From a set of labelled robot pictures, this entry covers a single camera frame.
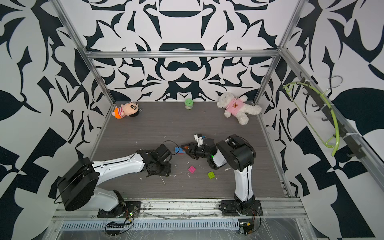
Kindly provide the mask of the blue long lego brick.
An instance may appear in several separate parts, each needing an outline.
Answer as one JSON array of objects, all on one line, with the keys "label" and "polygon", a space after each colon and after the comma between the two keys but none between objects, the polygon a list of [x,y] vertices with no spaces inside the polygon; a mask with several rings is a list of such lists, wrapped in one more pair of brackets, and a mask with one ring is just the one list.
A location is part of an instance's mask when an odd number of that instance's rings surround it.
[{"label": "blue long lego brick", "polygon": [[180,148],[180,147],[175,147],[175,154],[185,154],[186,152]]}]

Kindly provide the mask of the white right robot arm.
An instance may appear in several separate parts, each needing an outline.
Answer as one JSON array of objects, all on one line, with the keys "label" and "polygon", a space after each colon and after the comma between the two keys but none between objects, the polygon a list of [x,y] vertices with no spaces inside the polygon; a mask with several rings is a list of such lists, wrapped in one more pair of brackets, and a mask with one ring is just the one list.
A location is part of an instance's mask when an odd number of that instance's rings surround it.
[{"label": "white right robot arm", "polygon": [[241,209],[250,208],[255,201],[252,189],[252,169],[257,154],[250,143],[238,135],[231,135],[215,143],[213,139],[195,135],[195,141],[181,146],[192,159],[204,158],[213,170],[228,164],[235,174],[235,202]]}]

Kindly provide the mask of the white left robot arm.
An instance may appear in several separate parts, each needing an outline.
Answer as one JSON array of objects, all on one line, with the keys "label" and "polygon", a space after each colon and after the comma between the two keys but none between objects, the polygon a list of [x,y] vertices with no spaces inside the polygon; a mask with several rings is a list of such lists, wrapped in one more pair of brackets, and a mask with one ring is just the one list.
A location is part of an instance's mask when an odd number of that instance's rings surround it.
[{"label": "white left robot arm", "polygon": [[117,190],[107,191],[99,185],[123,175],[146,172],[150,176],[167,177],[171,173],[172,153],[164,144],[155,150],[139,149],[133,154],[106,161],[89,158],[78,160],[57,182],[59,196],[67,212],[79,209],[99,209],[107,216],[119,217],[128,210]]}]

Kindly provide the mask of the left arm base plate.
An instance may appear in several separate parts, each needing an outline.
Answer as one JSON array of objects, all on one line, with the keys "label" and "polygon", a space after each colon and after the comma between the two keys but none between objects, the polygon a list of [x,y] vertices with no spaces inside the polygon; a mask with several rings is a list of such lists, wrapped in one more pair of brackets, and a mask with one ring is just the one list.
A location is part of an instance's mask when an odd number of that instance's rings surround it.
[{"label": "left arm base plate", "polygon": [[140,213],[141,204],[141,201],[125,201],[124,204],[118,204],[114,209],[109,212],[99,209],[97,217],[100,219],[119,218],[126,216],[133,217],[135,214]]}]

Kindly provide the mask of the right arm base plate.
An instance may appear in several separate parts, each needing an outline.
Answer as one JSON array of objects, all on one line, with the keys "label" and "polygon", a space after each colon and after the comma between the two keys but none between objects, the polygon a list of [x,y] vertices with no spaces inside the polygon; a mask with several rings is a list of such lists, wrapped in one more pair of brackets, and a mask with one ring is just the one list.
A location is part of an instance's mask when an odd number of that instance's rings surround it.
[{"label": "right arm base plate", "polygon": [[249,199],[246,202],[240,200],[222,200],[218,209],[223,216],[263,216],[260,200]]}]

